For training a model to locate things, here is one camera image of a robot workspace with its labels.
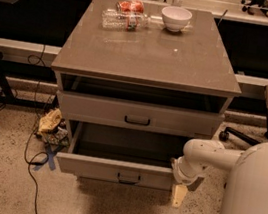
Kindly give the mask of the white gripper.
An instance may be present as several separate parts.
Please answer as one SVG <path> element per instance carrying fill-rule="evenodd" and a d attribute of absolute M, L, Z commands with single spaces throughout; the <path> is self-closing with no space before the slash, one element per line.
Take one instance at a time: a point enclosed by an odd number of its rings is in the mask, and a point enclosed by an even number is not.
<path fill-rule="evenodd" d="M 172 205 L 174 208 L 181 206 L 186 197 L 188 187 L 197 188 L 205 179 L 206 166 L 197 162 L 191 162 L 181 156 L 171 159 L 172 173 L 177 185 L 172 186 Z"/>

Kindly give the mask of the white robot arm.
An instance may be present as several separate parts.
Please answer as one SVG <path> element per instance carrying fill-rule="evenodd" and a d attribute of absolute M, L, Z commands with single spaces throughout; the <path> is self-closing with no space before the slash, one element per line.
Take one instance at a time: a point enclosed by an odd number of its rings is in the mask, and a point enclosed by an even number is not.
<path fill-rule="evenodd" d="M 171 163 L 182 186 L 196 182 L 208 166 L 228 171 L 219 214 L 268 214 L 268 142 L 243 151 L 227 149 L 218 140 L 191 139 Z"/>

